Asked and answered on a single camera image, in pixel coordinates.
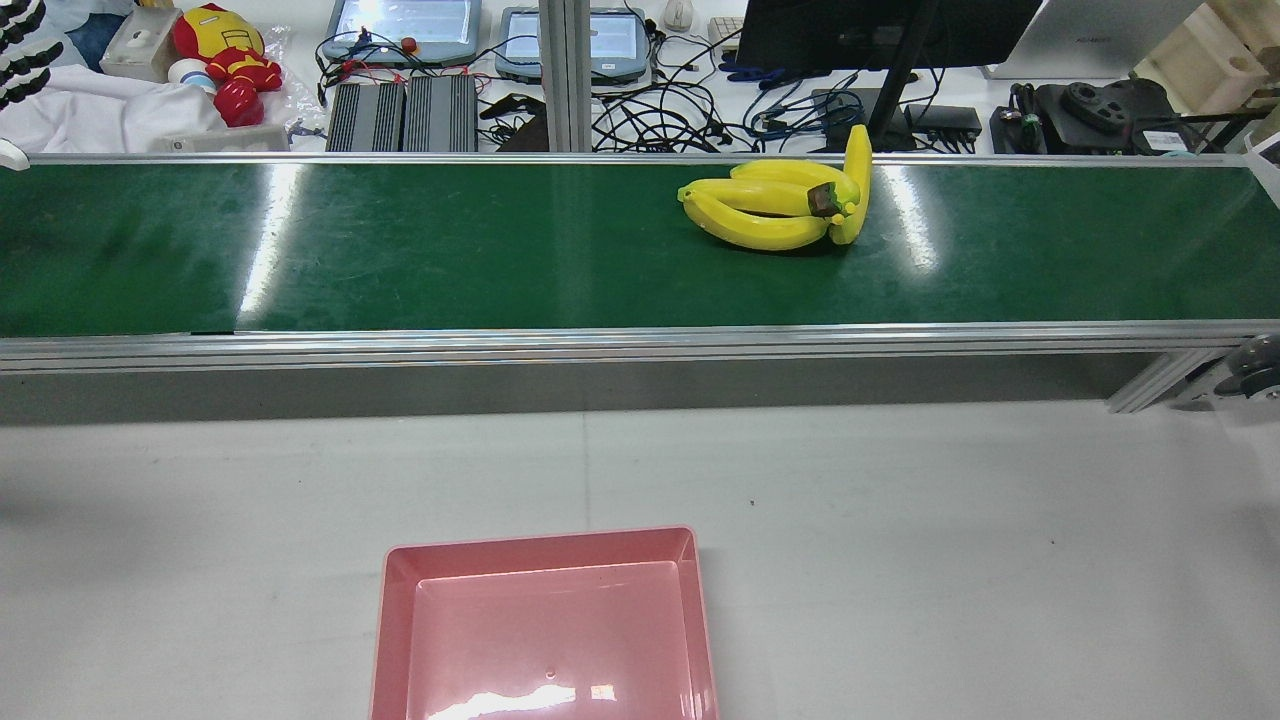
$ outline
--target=yellow banana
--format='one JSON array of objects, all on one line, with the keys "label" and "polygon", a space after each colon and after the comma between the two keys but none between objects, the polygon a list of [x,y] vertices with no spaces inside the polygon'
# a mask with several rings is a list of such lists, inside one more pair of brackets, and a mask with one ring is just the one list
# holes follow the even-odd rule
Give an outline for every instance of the yellow banana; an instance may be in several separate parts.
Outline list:
[{"label": "yellow banana", "polygon": [[867,136],[867,126],[854,126],[845,145],[845,176],[852,179],[860,191],[858,204],[846,211],[845,222],[831,228],[831,241],[836,245],[850,245],[863,232],[867,222],[867,206],[872,193],[872,141]]},{"label": "yellow banana", "polygon": [[842,173],[838,168],[814,163],[813,160],[788,160],[785,158],[751,160],[750,163],[735,167],[728,174],[733,179],[754,178],[790,182],[804,186],[805,190],[833,182],[836,183],[836,200],[846,213],[852,211],[852,208],[849,206],[850,204],[856,205],[861,199],[858,184],[847,174]]},{"label": "yellow banana", "polygon": [[827,220],[814,217],[760,218],[735,210],[698,190],[681,191],[685,214],[716,237],[751,250],[795,250],[827,234]]},{"label": "yellow banana", "polygon": [[787,218],[809,214],[809,188],[790,182],[703,178],[680,188],[677,197],[684,202],[690,192],[705,192],[730,208],[746,213]]}]

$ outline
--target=stuffed toy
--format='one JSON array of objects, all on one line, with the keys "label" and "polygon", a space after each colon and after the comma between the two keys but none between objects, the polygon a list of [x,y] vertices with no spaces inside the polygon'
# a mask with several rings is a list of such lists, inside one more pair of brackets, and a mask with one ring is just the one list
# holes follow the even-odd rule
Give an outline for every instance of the stuffed toy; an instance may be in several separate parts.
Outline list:
[{"label": "stuffed toy", "polygon": [[209,77],[221,83],[214,106],[228,127],[262,122],[266,109],[257,94],[279,90],[280,65],[262,56],[262,35],[253,26],[210,3],[178,18],[173,42],[184,58],[207,63]]}]

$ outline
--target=green conveyor belt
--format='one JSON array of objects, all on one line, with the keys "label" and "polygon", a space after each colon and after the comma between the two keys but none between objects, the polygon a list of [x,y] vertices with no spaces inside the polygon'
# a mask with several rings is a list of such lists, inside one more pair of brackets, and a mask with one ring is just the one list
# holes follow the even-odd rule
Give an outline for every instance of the green conveyor belt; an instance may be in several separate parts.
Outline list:
[{"label": "green conveyor belt", "polygon": [[878,165],[859,242],[696,229],[671,164],[0,174],[0,336],[1280,318],[1244,168]]}]

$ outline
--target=pink tray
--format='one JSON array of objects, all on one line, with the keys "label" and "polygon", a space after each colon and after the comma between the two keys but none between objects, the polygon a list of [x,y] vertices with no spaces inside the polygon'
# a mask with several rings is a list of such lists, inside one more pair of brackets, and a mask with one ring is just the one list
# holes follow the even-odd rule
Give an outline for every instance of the pink tray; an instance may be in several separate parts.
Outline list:
[{"label": "pink tray", "polygon": [[387,553],[372,720],[717,720],[694,533]]}]

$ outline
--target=computer monitor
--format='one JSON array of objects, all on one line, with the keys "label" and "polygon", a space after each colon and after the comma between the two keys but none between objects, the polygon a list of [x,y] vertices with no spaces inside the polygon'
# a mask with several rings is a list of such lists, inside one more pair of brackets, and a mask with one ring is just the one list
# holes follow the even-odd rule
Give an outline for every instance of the computer monitor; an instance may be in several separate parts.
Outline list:
[{"label": "computer monitor", "polygon": [[[361,28],[384,37],[356,47]],[[480,42],[480,0],[338,0],[321,50],[334,60],[355,58],[369,64],[415,64],[397,44],[417,41],[416,61],[429,65],[468,63]]]},{"label": "computer monitor", "polygon": [[737,64],[888,70],[868,120],[884,136],[913,68],[1001,63],[1041,0],[749,0]]},{"label": "computer monitor", "polygon": [[[625,8],[594,9],[591,23],[591,82],[623,83],[649,68],[644,15]],[[502,50],[494,60],[498,74],[520,82],[541,81],[536,8],[507,8],[498,31]]]}]

